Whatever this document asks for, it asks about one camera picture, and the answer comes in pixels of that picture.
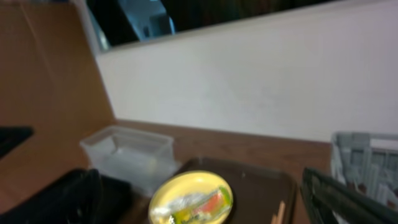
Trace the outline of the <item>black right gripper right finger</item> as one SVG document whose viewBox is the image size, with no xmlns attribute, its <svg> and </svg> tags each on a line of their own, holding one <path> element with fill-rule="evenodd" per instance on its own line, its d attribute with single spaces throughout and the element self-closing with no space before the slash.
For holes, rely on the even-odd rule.
<svg viewBox="0 0 398 224">
<path fill-rule="evenodd" d="M 300 191 L 311 223 L 338 224 L 341 217 L 348 223 L 397 224 L 397 212 L 316 169 L 304 169 Z"/>
</svg>

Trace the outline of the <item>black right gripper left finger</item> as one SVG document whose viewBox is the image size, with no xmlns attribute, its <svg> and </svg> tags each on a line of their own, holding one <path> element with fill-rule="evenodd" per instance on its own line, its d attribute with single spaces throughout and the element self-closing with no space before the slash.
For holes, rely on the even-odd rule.
<svg viewBox="0 0 398 224">
<path fill-rule="evenodd" d="M 73 169 L 16 207 L 1 214 L 1 224 L 95 223 L 101 200 L 96 169 Z"/>
</svg>

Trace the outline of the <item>yellow plate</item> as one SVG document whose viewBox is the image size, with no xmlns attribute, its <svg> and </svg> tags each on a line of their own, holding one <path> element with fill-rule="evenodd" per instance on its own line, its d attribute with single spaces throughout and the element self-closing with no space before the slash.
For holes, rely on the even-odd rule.
<svg viewBox="0 0 398 224">
<path fill-rule="evenodd" d="M 233 195 L 231 187 L 220 175 L 208 172 L 204 170 L 195 170 L 184 172 L 182 174 L 176 175 L 175 177 L 168 180 L 165 184 L 156 191 L 152 197 L 149 204 L 149 212 L 152 208 L 157 206 L 165 205 L 167 202 L 179 197 L 184 196 L 189 193 L 200 192 L 200 193 L 210 193 L 219 186 L 226 187 L 231 195 Z M 206 223 L 223 223 L 229 216 L 229 213 L 225 213 L 219 217 L 219 219 L 206 222 Z M 159 223 L 154 221 L 149 214 L 149 221 L 155 224 L 171 224 L 171 223 Z"/>
</svg>

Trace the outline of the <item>orange green snack wrapper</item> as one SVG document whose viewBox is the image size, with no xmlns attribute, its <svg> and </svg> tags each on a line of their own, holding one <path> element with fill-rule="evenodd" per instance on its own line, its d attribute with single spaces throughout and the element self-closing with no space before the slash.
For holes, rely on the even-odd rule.
<svg viewBox="0 0 398 224">
<path fill-rule="evenodd" d="M 228 189 L 219 186 L 210 193 L 194 192 L 179 196 L 165 205 L 150 210 L 150 217 L 159 223 L 206 223 L 229 213 L 233 196 Z"/>
</svg>

